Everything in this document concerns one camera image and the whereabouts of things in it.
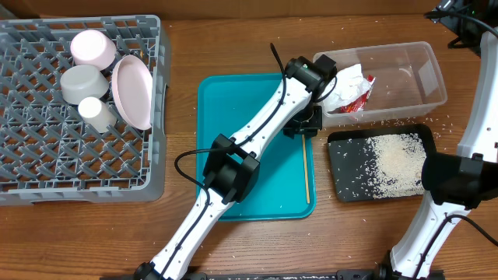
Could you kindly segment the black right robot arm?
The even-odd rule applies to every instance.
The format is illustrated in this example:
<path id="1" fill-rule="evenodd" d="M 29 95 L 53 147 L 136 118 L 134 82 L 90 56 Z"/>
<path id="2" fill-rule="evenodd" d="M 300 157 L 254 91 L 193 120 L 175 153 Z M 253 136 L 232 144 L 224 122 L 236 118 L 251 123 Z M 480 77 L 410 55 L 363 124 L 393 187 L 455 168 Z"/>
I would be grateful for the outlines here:
<path id="1" fill-rule="evenodd" d="M 434 258 L 461 221 L 497 196 L 497 3 L 442 1 L 425 18 L 457 34 L 448 46 L 481 58 L 471 116 L 455 155 L 429 154 L 423 164 L 423 199 L 402 239 L 387 252 L 373 279 L 442 279 Z"/>

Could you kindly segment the white paper cup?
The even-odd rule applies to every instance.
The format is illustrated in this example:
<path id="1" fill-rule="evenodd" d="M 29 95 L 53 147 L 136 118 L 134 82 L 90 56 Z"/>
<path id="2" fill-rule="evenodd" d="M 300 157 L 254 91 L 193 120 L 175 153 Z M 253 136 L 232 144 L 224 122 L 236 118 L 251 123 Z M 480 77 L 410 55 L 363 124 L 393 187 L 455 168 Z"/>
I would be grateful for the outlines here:
<path id="1" fill-rule="evenodd" d="M 81 118 L 92 125 L 99 133 L 108 131 L 108 126 L 114 126 L 117 118 L 110 112 L 107 105 L 96 97 L 89 96 L 78 105 Z"/>

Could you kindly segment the white napkin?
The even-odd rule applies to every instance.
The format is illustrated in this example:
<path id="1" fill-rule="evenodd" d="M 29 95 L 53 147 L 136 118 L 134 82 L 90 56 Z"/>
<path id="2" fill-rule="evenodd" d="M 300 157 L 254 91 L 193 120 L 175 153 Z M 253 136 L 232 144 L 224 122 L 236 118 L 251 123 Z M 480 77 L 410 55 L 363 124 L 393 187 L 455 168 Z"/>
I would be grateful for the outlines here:
<path id="1" fill-rule="evenodd" d="M 375 79 L 372 75 L 366 78 L 363 76 L 361 64 L 344 68 L 329 82 L 319 97 L 319 104 L 324 111 L 332 114 L 338 109 L 348 110 L 347 106 L 359 100 L 358 107 L 352 111 L 362 110 L 370 97 Z"/>

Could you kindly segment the red snack wrapper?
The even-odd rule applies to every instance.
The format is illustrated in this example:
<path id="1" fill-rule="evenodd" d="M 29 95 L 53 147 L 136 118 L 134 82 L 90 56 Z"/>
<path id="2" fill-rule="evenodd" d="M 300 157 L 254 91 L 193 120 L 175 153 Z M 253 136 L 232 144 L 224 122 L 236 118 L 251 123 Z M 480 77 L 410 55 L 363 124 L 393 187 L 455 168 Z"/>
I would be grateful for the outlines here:
<path id="1" fill-rule="evenodd" d="M 363 111 L 368 99 L 370 98 L 371 90 L 373 88 L 375 79 L 376 78 L 374 76 L 368 75 L 363 82 L 363 88 L 364 88 L 363 95 L 358 97 L 355 101 L 351 102 L 350 104 L 340 107 L 340 112 L 355 113 Z"/>

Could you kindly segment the grey bowl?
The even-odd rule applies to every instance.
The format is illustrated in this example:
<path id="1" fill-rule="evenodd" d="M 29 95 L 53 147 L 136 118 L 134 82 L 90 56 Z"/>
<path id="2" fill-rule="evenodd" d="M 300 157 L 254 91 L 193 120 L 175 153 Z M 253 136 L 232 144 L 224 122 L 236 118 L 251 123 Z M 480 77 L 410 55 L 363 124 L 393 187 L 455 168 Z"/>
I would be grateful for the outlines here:
<path id="1" fill-rule="evenodd" d="M 87 97 L 104 96 L 109 83 L 93 65 L 77 65 L 64 72 L 60 79 L 61 94 L 66 103 L 78 105 Z"/>

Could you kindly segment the large white plate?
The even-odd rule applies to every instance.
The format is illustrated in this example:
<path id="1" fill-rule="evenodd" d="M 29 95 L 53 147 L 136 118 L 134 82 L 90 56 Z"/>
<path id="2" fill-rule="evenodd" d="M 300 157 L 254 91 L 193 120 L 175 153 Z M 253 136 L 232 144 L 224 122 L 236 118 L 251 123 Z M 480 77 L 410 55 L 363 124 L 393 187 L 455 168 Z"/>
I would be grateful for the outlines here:
<path id="1" fill-rule="evenodd" d="M 114 66 L 111 88 L 122 119 L 133 128 L 150 129 L 153 77 L 143 61 L 133 55 L 124 56 Z"/>

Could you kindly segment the wooden chopstick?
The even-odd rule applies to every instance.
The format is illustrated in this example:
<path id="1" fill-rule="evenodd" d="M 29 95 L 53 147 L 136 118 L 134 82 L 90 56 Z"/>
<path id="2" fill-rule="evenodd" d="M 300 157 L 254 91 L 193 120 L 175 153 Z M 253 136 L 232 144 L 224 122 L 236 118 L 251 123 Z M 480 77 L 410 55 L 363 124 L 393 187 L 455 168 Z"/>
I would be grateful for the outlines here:
<path id="1" fill-rule="evenodd" d="M 305 135 L 301 135 L 302 146 L 303 146 L 303 169 L 304 169 L 304 183 L 305 183 L 305 194 L 307 204 L 310 204 L 310 188 L 309 188 L 309 177 L 308 177 L 308 167 L 307 167 L 307 147 Z"/>

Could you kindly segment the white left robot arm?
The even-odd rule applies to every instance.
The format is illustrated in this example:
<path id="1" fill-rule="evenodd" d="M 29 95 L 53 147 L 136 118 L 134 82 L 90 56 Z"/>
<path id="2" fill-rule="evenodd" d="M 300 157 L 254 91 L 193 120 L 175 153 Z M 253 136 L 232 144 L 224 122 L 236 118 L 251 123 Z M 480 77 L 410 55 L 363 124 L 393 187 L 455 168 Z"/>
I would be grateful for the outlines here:
<path id="1" fill-rule="evenodd" d="M 323 128 L 318 106 L 337 83 L 336 63 L 326 55 L 281 64 L 281 82 L 268 102 L 230 137 L 218 135 L 208 149 L 203 181 L 195 204 L 170 242 L 149 262 L 138 266 L 135 279 L 180 279 L 196 250 L 219 218 L 253 189 L 260 160 L 279 133 L 312 138 Z"/>

